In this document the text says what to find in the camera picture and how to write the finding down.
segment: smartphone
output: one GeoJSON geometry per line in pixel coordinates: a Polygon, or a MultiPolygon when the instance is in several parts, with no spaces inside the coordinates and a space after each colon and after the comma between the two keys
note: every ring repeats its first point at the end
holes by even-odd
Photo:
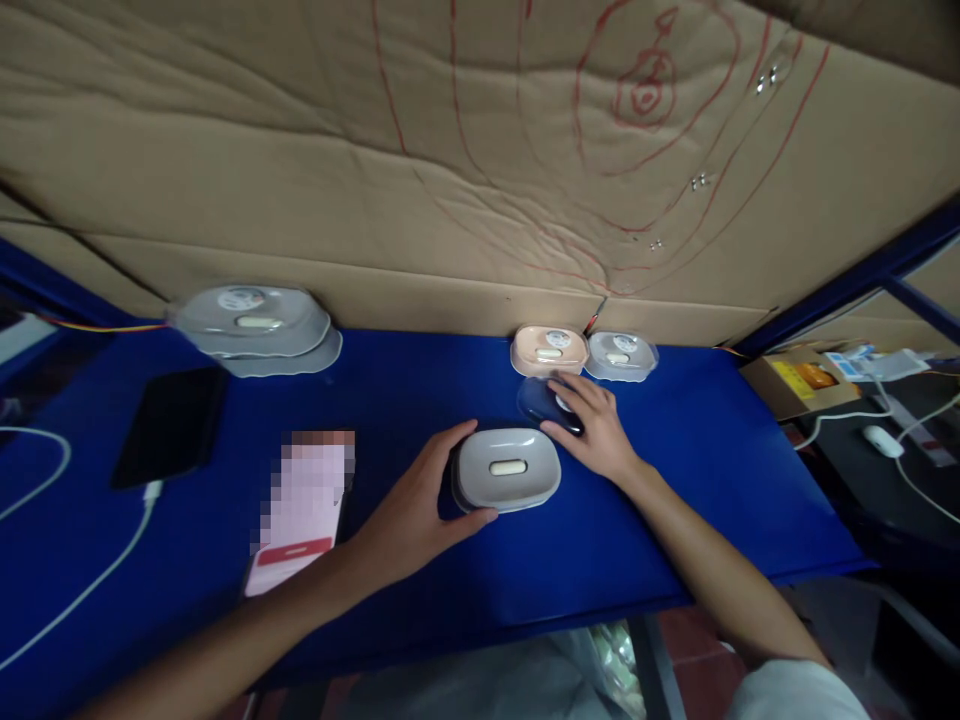
{"type": "Polygon", "coordinates": [[[205,465],[226,384],[227,371],[219,365],[147,383],[110,486],[125,490],[171,480],[205,465]]]}
{"type": "Polygon", "coordinates": [[[353,484],[354,437],[353,430],[293,433],[283,446],[246,597],[275,588],[337,544],[353,484]]]}

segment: right hand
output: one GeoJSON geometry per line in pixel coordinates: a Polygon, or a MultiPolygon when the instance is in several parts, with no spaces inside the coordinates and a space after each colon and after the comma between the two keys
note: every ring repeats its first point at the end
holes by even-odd
{"type": "Polygon", "coordinates": [[[575,437],[549,420],[544,420],[540,429],[623,490],[645,476],[656,476],[653,466],[640,459],[627,439],[613,393],[579,375],[564,374],[562,378],[566,385],[556,380],[547,385],[580,417],[583,436],[575,437]]]}
{"type": "Polygon", "coordinates": [[[364,568],[372,583],[370,591],[412,575],[497,519],[493,508],[451,521],[437,515],[437,495],[450,451],[476,429],[477,421],[468,420],[430,438],[370,519],[344,544],[354,554],[356,566],[364,568]]]}

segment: red drawing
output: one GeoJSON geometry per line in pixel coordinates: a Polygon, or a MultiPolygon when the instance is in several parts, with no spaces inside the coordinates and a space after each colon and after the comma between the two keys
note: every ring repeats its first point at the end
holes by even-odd
{"type": "MultiPolygon", "coordinates": [[[[467,142],[467,135],[463,129],[463,119],[460,116],[460,95],[457,90],[457,0],[450,0],[450,82],[453,85],[453,112],[457,118],[457,131],[460,134],[460,145],[463,147],[467,159],[470,161],[470,164],[473,165],[473,168],[483,176],[487,184],[499,192],[501,199],[512,207],[515,207],[510,201],[509,195],[487,175],[483,168],[480,167],[480,164],[474,159],[473,153],[470,152],[470,144],[467,142]]],[[[534,222],[533,224],[540,234],[559,242],[568,249],[576,250],[600,268],[601,272],[604,270],[603,264],[589,250],[580,247],[580,245],[572,240],[550,232],[539,223],[534,222]]]]}
{"type": "MultiPolygon", "coordinates": [[[[383,82],[384,93],[385,93],[385,95],[386,95],[386,97],[387,97],[387,104],[388,104],[389,107],[390,107],[390,116],[391,116],[391,118],[393,119],[394,129],[396,130],[396,133],[397,133],[397,140],[398,140],[398,142],[400,143],[400,150],[403,152],[403,154],[404,154],[406,157],[410,158],[410,157],[412,157],[412,156],[410,155],[410,152],[408,151],[407,146],[406,146],[406,142],[404,141],[403,129],[401,128],[401,125],[400,125],[400,119],[399,119],[399,116],[398,116],[398,114],[397,114],[396,104],[394,103],[393,93],[392,93],[391,90],[390,90],[390,81],[389,81],[389,79],[387,78],[386,64],[384,63],[384,59],[383,59],[383,48],[382,48],[381,43],[380,43],[380,23],[379,23],[379,16],[378,16],[378,2],[377,2],[377,0],[371,0],[371,1],[370,1],[370,11],[371,11],[371,13],[370,13],[370,14],[371,14],[371,22],[372,22],[372,25],[373,25],[373,35],[374,35],[375,51],[376,51],[376,56],[377,56],[377,65],[378,65],[378,68],[379,68],[379,70],[380,70],[380,79],[381,79],[381,81],[383,82]]],[[[534,265],[534,264],[532,264],[532,263],[528,263],[528,262],[524,261],[523,259],[521,259],[521,258],[517,257],[516,255],[514,255],[513,253],[511,253],[511,252],[507,251],[506,249],[500,247],[500,246],[497,245],[496,243],[491,242],[490,240],[488,240],[487,238],[483,237],[482,235],[479,235],[479,234],[473,232],[469,227],[467,227],[467,226],[464,225],[462,222],[460,222],[460,220],[456,217],[456,215],[454,215],[453,213],[451,213],[451,212],[437,199],[437,197],[430,191],[429,186],[427,185],[426,181],[424,180],[424,178],[423,178],[423,176],[420,174],[420,172],[416,169],[416,167],[415,167],[414,165],[411,165],[411,166],[410,166],[410,169],[411,169],[411,171],[413,172],[414,176],[417,178],[417,181],[419,182],[420,186],[423,188],[423,191],[427,194],[427,196],[430,198],[430,201],[434,204],[434,206],[435,206],[440,212],[442,212],[447,218],[449,218],[453,223],[455,223],[457,226],[459,226],[464,232],[472,235],[472,236],[475,237],[477,240],[479,240],[480,242],[482,242],[484,245],[487,245],[488,247],[492,248],[493,250],[501,253],[502,255],[505,255],[506,257],[510,258],[511,260],[513,260],[514,262],[518,263],[519,265],[522,265],[523,267],[527,267],[527,268],[530,268],[530,269],[532,269],[532,270],[541,270],[541,271],[545,271],[545,272],[549,272],[549,273],[554,273],[554,274],[556,274],[556,275],[562,275],[562,276],[566,276],[566,277],[573,277],[573,278],[576,278],[576,279],[578,279],[578,280],[583,280],[583,281],[585,281],[585,282],[593,285],[594,287],[598,287],[598,288],[600,288],[601,290],[604,290],[605,292],[610,293],[610,294],[612,294],[612,295],[621,295],[621,296],[622,296],[622,295],[626,295],[626,294],[627,294],[627,293],[616,292],[616,291],[612,290],[610,287],[608,287],[605,283],[599,282],[599,281],[594,280],[594,279],[592,279],[592,278],[588,278],[588,277],[586,277],[586,276],[584,276],[584,275],[579,275],[579,274],[577,274],[577,273],[566,272],[566,271],[564,271],[564,270],[557,270],[557,269],[555,269],[555,268],[548,268],[548,267],[543,267],[543,266],[541,266],[541,265],[534,265]]]]}
{"type": "Polygon", "coordinates": [[[674,88],[677,71],[670,52],[658,45],[670,35],[678,12],[678,8],[671,8],[654,20],[659,33],[653,41],[653,47],[641,50],[633,67],[617,78],[617,94],[613,99],[613,120],[617,125],[656,132],[673,112],[677,104],[674,88]],[[660,107],[664,92],[669,98],[669,105],[658,116],[651,118],[660,107]]]}
{"type": "MultiPolygon", "coordinates": [[[[591,163],[589,162],[587,157],[587,151],[584,148],[583,127],[580,123],[580,101],[581,101],[581,95],[582,95],[581,78],[583,75],[583,71],[586,68],[587,61],[590,59],[591,53],[593,53],[593,51],[596,49],[597,45],[599,44],[600,40],[602,39],[603,33],[606,30],[607,24],[609,23],[611,16],[621,8],[625,7],[626,5],[629,5],[632,1],[633,0],[616,0],[615,2],[611,3],[606,10],[604,10],[603,14],[597,20],[597,24],[596,24],[596,27],[594,28],[593,35],[590,38],[590,42],[587,43],[586,51],[583,53],[583,56],[580,58],[580,62],[577,63],[576,77],[574,79],[573,133],[574,133],[574,139],[576,141],[577,153],[580,155],[581,163],[585,168],[594,170],[595,172],[597,172],[597,174],[604,177],[613,177],[613,176],[623,175],[628,172],[634,172],[636,170],[639,170],[646,163],[662,155],[664,152],[666,152],[671,147],[673,147],[681,138],[683,138],[684,135],[686,135],[690,131],[690,128],[692,128],[696,124],[697,120],[700,119],[700,116],[703,114],[703,112],[708,107],[710,107],[713,101],[716,100],[720,96],[720,93],[723,92],[724,88],[727,86],[727,83],[730,81],[730,76],[733,75],[733,70],[736,67],[737,60],[740,57],[740,46],[741,46],[740,33],[737,32],[737,27],[733,22],[733,18],[731,18],[719,7],[717,7],[715,0],[698,0],[698,2],[703,4],[708,10],[710,10],[711,13],[713,13],[716,17],[718,17],[723,22],[723,24],[730,31],[730,34],[733,38],[733,42],[734,42],[733,53],[730,58],[730,64],[727,66],[727,72],[724,75],[723,80],[720,82],[720,84],[717,86],[714,92],[706,99],[706,101],[693,114],[693,116],[684,126],[683,130],[681,130],[672,140],[664,143],[657,150],[654,150],[652,153],[648,154],[646,157],[640,158],[639,160],[636,160],[633,163],[626,165],[624,167],[620,167],[612,170],[609,168],[600,168],[600,169],[591,168],[591,163]]],[[[657,72],[656,77],[658,79],[658,82],[660,82],[661,93],[662,93],[663,87],[662,87],[662,80],[659,80],[660,72],[662,72],[663,69],[667,67],[668,63],[667,63],[667,60],[664,59],[664,57],[669,58],[669,55],[664,56],[659,54],[660,49],[657,47],[657,45],[663,37],[665,37],[666,35],[669,35],[670,28],[672,27],[673,22],[676,18],[676,10],[677,8],[671,8],[667,12],[657,17],[657,19],[654,21],[654,24],[656,25],[658,30],[657,39],[654,41],[653,47],[649,48],[648,50],[641,51],[640,55],[638,56],[638,59],[641,61],[641,65],[644,60],[649,60],[651,58],[659,58],[660,67],[658,68],[659,71],[657,72]]],[[[651,105],[655,107],[656,105],[659,104],[660,101],[657,99],[657,94],[653,92],[653,90],[650,87],[647,87],[645,90],[641,91],[641,95],[640,95],[641,102],[638,103],[639,108],[643,109],[645,107],[644,102],[642,102],[644,95],[648,96],[648,100],[646,102],[646,105],[648,107],[651,105]]]]}
{"type": "MultiPolygon", "coordinates": [[[[798,55],[799,52],[800,52],[800,45],[802,45],[802,40],[803,40],[803,36],[801,35],[801,42],[797,45],[797,48],[796,48],[796,50],[794,51],[794,55],[793,55],[794,59],[796,59],[797,55],[798,55]]],[[[659,278],[658,280],[655,280],[654,282],[652,282],[652,283],[650,283],[649,285],[641,288],[640,290],[637,290],[636,292],[634,292],[634,293],[632,293],[632,294],[636,295],[636,294],[638,294],[638,293],[643,292],[644,290],[649,290],[649,289],[652,288],[654,285],[660,284],[661,282],[663,282],[664,280],[666,280],[667,278],[669,278],[671,275],[674,275],[675,273],[677,273],[677,272],[679,272],[680,270],[682,270],[683,268],[685,268],[687,265],[689,265],[691,262],[693,262],[693,261],[700,255],[700,253],[702,253],[704,250],[706,250],[708,247],[710,247],[710,245],[712,245],[712,244],[717,240],[717,238],[719,238],[721,235],[723,235],[724,231],[726,231],[726,229],[727,229],[728,227],[730,227],[730,225],[733,223],[733,221],[737,219],[737,217],[740,215],[740,213],[743,212],[743,209],[744,209],[744,208],[749,204],[749,202],[753,199],[753,196],[757,194],[757,190],[760,189],[760,186],[763,185],[764,181],[767,179],[767,177],[768,177],[768,176],[770,175],[770,173],[773,171],[773,168],[776,167],[777,163],[780,161],[780,157],[783,155],[783,150],[784,150],[784,148],[787,147],[787,143],[790,142],[790,137],[793,135],[793,131],[796,129],[797,123],[800,121],[800,116],[803,114],[803,108],[804,108],[804,106],[807,104],[807,100],[810,98],[810,93],[813,92],[813,88],[814,88],[814,86],[817,84],[817,81],[820,79],[820,75],[821,75],[821,73],[823,72],[823,67],[824,67],[824,65],[827,64],[827,58],[830,56],[830,47],[831,47],[830,45],[827,45],[827,47],[826,47],[826,48],[824,49],[824,51],[823,51],[823,57],[820,58],[820,64],[817,66],[817,71],[814,73],[813,79],[810,81],[810,86],[807,88],[807,91],[806,91],[806,92],[804,93],[804,95],[803,95],[803,99],[800,101],[800,106],[797,108],[797,112],[796,112],[796,113],[794,114],[794,116],[793,116],[793,121],[790,123],[790,127],[789,127],[789,129],[787,130],[787,134],[784,135],[783,142],[780,143],[780,147],[779,147],[779,149],[777,150],[777,154],[774,155],[773,160],[770,162],[770,165],[767,167],[766,171],[765,171],[765,172],[763,173],[763,175],[760,177],[760,180],[757,181],[757,184],[753,186],[753,190],[750,191],[750,194],[747,195],[747,198],[743,201],[743,203],[740,205],[740,207],[737,208],[737,211],[736,211],[733,215],[730,216],[730,219],[727,220],[726,223],[724,223],[723,227],[720,228],[720,230],[718,230],[718,231],[714,234],[714,236],[713,236],[712,238],[710,238],[707,242],[705,242],[705,243],[703,244],[703,247],[701,247],[701,248],[700,248],[699,250],[697,250],[693,255],[691,255],[689,258],[687,258],[683,263],[681,263],[680,265],[678,265],[677,267],[675,267],[673,270],[671,270],[669,273],[667,273],[666,275],[664,275],[662,278],[659,278]]],[[[727,167],[729,167],[729,165],[730,165],[730,160],[727,161],[727,165],[724,167],[724,172],[726,172],[727,167]]]]}
{"type": "MultiPolygon", "coordinates": [[[[694,1],[704,5],[708,10],[710,10],[711,13],[713,13],[716,17],[718,17],[724,23],[727,29],[730,31],[731,36],[734,40],[733,53],[732,53],[730,64],[727,68],[725,77],[720,82],[719,86],[714,90],[713,94],[710,95],[706,99],[706,101],[696,110],[693,117],[687,122],[685,127],[679,132],[678,135],[673,137],[668,142],[664,143],[656,151],[650,153],[649,155],[647,155],[644,158],[641,158],[638,161],[635,161],[633,165],[631,165],[630,167],[627,167],[626,169],[615,170],[615,171],[598,170],[597,172],[600,175],[602,176],[622,175],[626,172],[639,170],[644,164],[646,164],[653,158],[659,156],[666,150],[673,147],[693,127],[693,125],[699,119],[700,115],[719,96],[719,94],[724,90],[724,88],[728,84],[729,79],[732,75],[734,66],[736,65],[737,59],[739,57],[740,47],[741,47],[741,41],[740,41],[739,34],[737,32],[737,29],[734,26],[732,19],[729,18],[725,13],[723,13],[717,7],[716,0],[694,0],[694,1]]],[[[585,68],[585,65],[590,56],[590,53],[593,52],[593,50],[596,48],[597,43],[600,37],[602,36],[607,23],[610,20],[610,17],[617,10],[625,7],[630,2],[632,2],[632,0],[616,0],[616,2],[613,2],[610,6],[607,7],[607,9],[604,11],[604,13],[601,15],[600,19],[596,23],[596,27],[591,37],[590,43],[588,44],[587,50],[584,53],[583,57],[581,58],[580,63],[578,64],[575,72],[574,112],[573,112],[574,134],[577,141],[578,154],[580,155],[583,166],[586,169],[590,169],[590,168],[588,167],[588,164],[587,164],[586,152],[584,150],[584,138],[582,136],[582,132],[580,129],[579,117],[578,117],[579,101],[580,101],[580,77],[585,68]]],[[[401,151],[405,156],[412,158],[413,156],[408,151],[403,130],[401,128],[399,115],[398,115],[396,104],[394,101],[394,96],[390,88],[390,83],[387,76],[386,66],[383,58],[383,51],[382,51],[381,42],[380,42],[379,22],[377,17],[378,3],[377,3],[377,0],[371,0],[371,3],[372,3],[371,5],[372,21],[373,21],[373,32],[375,36],[377,63],[380,71],[381,80],[384,86],[384,92],[386,95],[387,104],[389,106],[390,115],[393,120],[393,124],[397,134],[397,140],[399,142],[401,151]]],[[[471,151],[471,148],[470,148],[470,144],[468,142],[467,133],[464,129],[462,118],[461,118],[460,96],[459,96],[459,89],[458,89],[458,82],[457,82],[458,48],[457,48],[457,35],[456,35],[456,23],[457,23],[456,11],[457,11],[456,0],[451,0],[451,3],[450,3],[450,64],[451,64],[452,105],[453,105],[454,116],[456,118],[457,130],[459,133],[461,146],[463,147],[464,154],[467,160],[469,161],[469,163],[484,178],[486,183],[501,195],[505,203],[507,203],[513,210],[516,210],[519,214],[522,215],[524,214],[524,211],[520,208],[520,206],[515,204],[509,192],[504,191],[502,188],[500,188],[497,185],[497,183],[495,183],[490,178],[490,176],[483,170],[480,163],[474,157],[473,152],[471,151]]],[[[518,34],[517,34],[515,101],[516,101],[517,113],[520,118],[521,133],[523,135],[523,138],[528,148],[530,149],[531,155],[534,157],[535,161],[543,168],[543,170],[546,173],[549,174],[551,173],[551,171],[546,166],[546,164],[541,160],[541,158],[538,156],[536,150],[534,149],[533,143],[531,142],[529,132],[524,122],[523,107],[521,102],[520,77],[522,74],[523,26],[524,26],[524,20],[530,18],[532,11],[533,11],[532,0],[518,0],[519,20],[518,20],[518,34]]],[[[679,9],[677,7],[673,7],[667,10],[666,12],[661,13],[654,20],[654,27],[657,31],[657,36],[653,40],[652,45],[647,48],[641,49],[637,53],[636,59],[631,65],[631,67],[629,67],[626,70],[626,72],[624,72],[618,78],[618,81],[616,84],[615,96],[612,100],[612,116],[613,116],[614,122],[617,125],[629,128],[630,130],[641,130],[641,131],[652,134],[652,133],[656,133],[658,130],[660,130],[664,126],[665,122],[669,119],[671,113],[674,111],[674,108],[677,102],[676,87],[675,87],[677,70],[676,70],[676,67],[674,66],[674,61],[669,51],[661,47],[661,42],[665,38],[670,36],[674,28],[674,24],[676,22],[678,14],[679,14],[679,9]]],[[[759,54],[757,56],[757,60],[753,66],[753,71],[751,72],[750,77],[747,79],[748,91],[754,86],[757,71],[759,70],[761,63],[764,60],[767,44],[769,42],[771,22],[772,22],[771,19],[768,17],[764,26],[762,43],[761,43],[759,54]]],[[[794,59],[796,59],[797,54],[800,51],[801,45],[802,45],[802,36],[795,50],[794,59]]],[[[681,264],[674,270],[670,271],[668,275],[662,278],[659,278],[654,283],[647,285],[646,287],[634,292],[618,292],[618,291],[612,290],[604,282],[600,282],[599,280],[595,280],[593,278],[590,278],[578,273],[567,272],[567,271],[559,270],[556,268],[543,267],[540,265],[535,265],[535,264],[526,262],[521,257],[519,257],[514,252],[512,252],[510,248],[501,246],[491,241],[488,237],[485,237],[482,234],[478,234],[477,232],[469,228],[467,225],[465,225],[463,222],[461,222],[460,219],[453,212],[451,212],[451,210],[448,209],[445,206],[445,204],[442,203],[433,194],[429,185],[424,179],[423,175],[418,171],[416,166],[411,164],[410,168],[411,168],[411,171],[414,173],[414,176],[416,177],[420,186],[422,187],[423,191],[427,194],[431,202],[436,206],[436,208],[440,212],[442,212],[448,219],[454,222],[464,232],[476,238],[478,241],[484,243],[488,247],[491,247],[496,252],[504,255],[505,257],[508,257],[513,262],[516,262],[519,265],[522,265],[524,267],[528,267],[534,270],[549,272],[549,273],[553,273],[561,276],[577,278],[579,280],[589,283],[590,285],[596,288],[602,289],[603,291],[611,295],[617,295],[617,296],[637,295],[638,293],[643,292],[649,287],[652,287],[653,285],[664,281],[667,277],[669,277],[670,275],[673,275],[675,272],[678,272],[680,269],[682,269],[687,264],[692,262],[693,259],[695,259],[701,252],[703,252],[703,250],[708,245],[712,244],[724,232],[724,230],[726,230],[726,228],[740,214],[743,208],[750,202],[750,200],[753,198],[753,196],[759,189],[760,185],[766,180],[766,178],[772,171],[773,167],[779,161],[780,156],[783,152],[783,149],[788,143],[793,133],[793,130],[799,120],[800,114],[803,110],[806,100],[809,97],[814,84],[817,82],[817,79],[820,76],[820,73],[823,69],[823,65],[826,62],[828,53],[829,53],[829,48],[827,48],[827,51],[825,51],[824,53],[824,57],[821,61],[820,67],[818,68],[811,82],[810,87],[807,89],[806,95],[803,97],[803,100],[794,117],[793,123],[791,124],[786,136],[784,137],[784,140],[780,146],[779,151],[777,152],[776,156],[774,157],[770,166],[767,168],[764,175],[760,178],[760,181],[753,188],[752,192],[744,201],[744,203],[741,205],[741,207],[737,210],[737,212],[734,213],[734,215],[727,221],[727,223],[720,230],[720,232],[714,235],[714,237],[711,238],[710,241],[708,241],[696,253],[694,253],[694,255],[691,258],[689,258],[687,261],[685,261],[683,264],[681,264]]],[[[713,152],[713,150],[715,149],[719,141],[719,138],[723,135],[726,129],[728,119],[729,118],[725,119],[724,122],[721,124],[718,132],[716,133],[716,136],[713,138],[710,148],[705,153],[704,158],[709,157],[713,152]]],[[[727,170],[730,167],[734,157],[736,156],[737,152],[739,151],[740,147],[743,145],[745,140],[746,140],[746,136],[743,139],[741,139],[740,143],[734,148],[733,152],[727,158],[726,163],[717,178],[717,181],[713,183],[713,187],[711,188],[710,198],[706,206],[704,207],[704,210],[699,218],[698,223],[696,224],[693,231],[688,235],[688,237],[678,246],[675,246],[676,251],[679,251],[680,249],[682,249],[690,240],[692,240],[694,235],[699,231],[700,227],[703,225],[706,219],[706,216],[709,214],[713,206],[714,198],[717,194],[717,191],[719,190],[720,186],[723,183],[727,170]]],[[[627,227],[617,225],[616,223],[603,217],[599,213],[596,213],[595,211],[583,206],[576,199],[570,198],[563,187],[561,186],[558,186],[558,187],[560,191],[564,194],[566,199],[570,200],[573,204],[575,204],[581,210],[584,210],[590,213],[591,215],[598,218],[605,224],[610,225],[612,227],[616,227],[617,229],[622,230],[624,232],[644,232],[649,230],[654,223],[660,220],[664,215],[670,212],[677,205],[677,203],[683,197],[683,193],[688,189],[689,186],[687,183],[684,183],[678,195],[675,197],[675,199],[673,199],[667,205],[667,207],[663,210],[663,212],[661,212],[660,215],[658,215],[658,217],[655,220],[649,222],[647,225],[641,228],[627,228],[627,227]]],[[[565,248],[568,251],[568,253],[570,251],[576,251],[582,254],[584,257],[588,258],[590,262],[594,263],[598,268],[603,270],[604,266],[602,265],[600,260],[592,252],[590,252],[590,250],[579,246],[573,240],[570,240],[568,238],[565,238],[561,235],[558,235],[554,232],[547,230],[542,224],[538,223],[536,220],[532,218],[525,217],[521,221],[517,221],[515,219],[513,220],[513,222],[517,222],[518,226],[520,227],[523,226],[523,221],[529,222],[531,225],[533,225],[533,227],[535,228],[534,232],[532,233],[533,239],[535,242],[538,242],[539,244],[541,244],[541,246],[543,246],[541,236],[550,238],[558,242],[563,248],[565,248]]],[[[676,251],[672,254],[669,260],[672,260],[673,257],[676,257],[676,251]]],[[[669,260],[665,260],[664,263],[661,263],[660,266],[666,264],[666,262],[669,262],[669,260]]],[[[651,270],[654,268],[651,268],[649,266],[628,266],[628,267],[614,267],[611,269],[616,271],[626,271],[626,270],[640,270],[640,269],[651,270]]]]}
{"type": "MultiPolygon", "coordinates": [[[[747,78],[747,89],[745,91],[747,93],[749,93],[753,89],[754,83],[756,82],[755,78],[757,77],[757,71],[760,69],[760,64],[763,62],[764,55],[767,50],[767,42],[770,39],[770,25],[772,24],[772,22],[773,22],[773,18],[767,15],[767,21],[763,27],[763,39],[760,42],[760,53],[757,55],[757,61],[753,65],[753,71],[750,73],[750,77],[747,78]]],[[[800,53],[800,48],[802,46],[803,46],[803,35],[800,35],[800,39],[797,42],[797,47],[794,49],[794,53],[793,53],[794,61],[796,61],[797,55],[800,53]]],[[[763,107],[763,110],[760,111],[760,114],[757,116],[757,119],[753,121],[753,125],[756,125],[757,121],[760,119],[760,117],[763,116],[763,113],[766,112],[768,107],[770,106],[765,105],[763,107]]],[[[704,156],[703,156],[704,160],[710,157],[710,154],[713,152],[713,149],[717,146],[717,142],[720,140],[721,136],[723,135],[723,131],[726,129],[727,123],[729,122],[729,120],[730,120],[730,116],[727,116],[727,118],[723,121],[723,124],[720,126],[720,131],[717,133],[717,136],[713,139],[713,144],[710,146],[710,149],[707,150],[706,153],[704,153],[704,156]]],[[[670,255],[670,260],[675,258],[677,256],[677,253],[679,253],[684,248],[684,246],[686,246],[686,244],[693,239],[693,236],[696,235],[697,231],[700,229],[700,226],[703,225],[703,221],[707,219],[707,214],[710,212],[710,208],[713,206],[713,199],[716,197],[717,191],[720,189],[720,186],[723,185],[723,179],[727,175],[727,168],[730,167],[730,163],[733,162],[733,158],[735,158],[737,153],[740,151],[740,147],[743,145],[744,142],[746,142],[746,139],[750,136],[750,130],[744,133],[743,137],[740,139],[740,142],[737,143],[737,146],[733,149],[733,152],[730,153],[730,157],[728,157],[726,163],[724,163],[723,169],[720,171],[720,175],[717,177],[717,181],[713,183],[713,189],[710,191],[710,199],[707,200],[707,204],[703,208],[703,213],[700,215],[699,222],[697,222],[697,225],[696,227],[694,227],[693,231],[689,235],[687,235],[686,239],[676,246],[676,248],[674,249],[674,252],[670,255]]],[[[683,197],[683,193],[685,193],[686,191],[687,191],[687,185],[684,185],[683,190],[680,191],[680,195],[678,195],[676,200],[673,201],[673,204],[670,205],[670,207],[668,207],[666,211],[664,211],[663,215],[669,212],[670,209],[673,208],[673,206],[680,201],[680,198],[683,197]]],[[[666,263],[670,262],[670,260],[667,260],[666,262],[664,262],[663,265],[666,265],[666,263]]],[[[614,271],[649,270],[649,269],[650,268],[644,265],[628,265],[626,267],[613,268],[614,271]]]]}

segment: blue metal frame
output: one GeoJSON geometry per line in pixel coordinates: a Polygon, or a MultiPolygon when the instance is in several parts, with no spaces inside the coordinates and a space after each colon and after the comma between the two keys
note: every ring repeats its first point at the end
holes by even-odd
{"type": "Polygon", "coordinates": [[[960,202],[934,211],[882,248],[845,270],[748,335],[734,349],[748,357],[762,355],[817,320],[836,312],[865,294],[883,288],[933,327],[960,344],[960,321],[903,281],[960,234],[960,202]]]}
{"type": "Polygon", "coordinates": [[[883,281],[883,289],[950,338],[951,342],[960,345],[960,320],[953,313],[900,278],[888,277],[883,281]]]}

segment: blue tablecloth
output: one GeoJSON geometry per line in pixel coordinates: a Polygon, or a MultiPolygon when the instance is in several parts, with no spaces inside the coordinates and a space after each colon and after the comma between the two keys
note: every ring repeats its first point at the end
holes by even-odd
{"type": "MultiPolygon", "coordinates": [[[[344,333],[317,375],[232,379],[209,466],[168,483],[140,545],[72,616],[0,673],[0,712],[60,715],[239,600],[272,463],[291,430],[354,428],[347,532],[373,511],[430,434],[471,417],[522,418],[503,339],[344,333]]],[[[207,364],[173,331],[118,337],[34,426],[66,436],[63,477],[0,523],[6,657],[120,552],[140,490],[108,483],[146,382],[207,364]]],[[[862,553],[728,354],[661,348],[642,384],[611,383],[638,452],[776,582],[863,567],[862,553]]],[[[262,681],[291,684],[688,602],[633,507],[561,450],[545,505],[504,515],[425,570],[321,629],[262,681]]],[[[48,476],[56,446],[0,452],[0,507],[48,476]]],[[[441,507],[449,507],[441,497],[441,507]]]]}

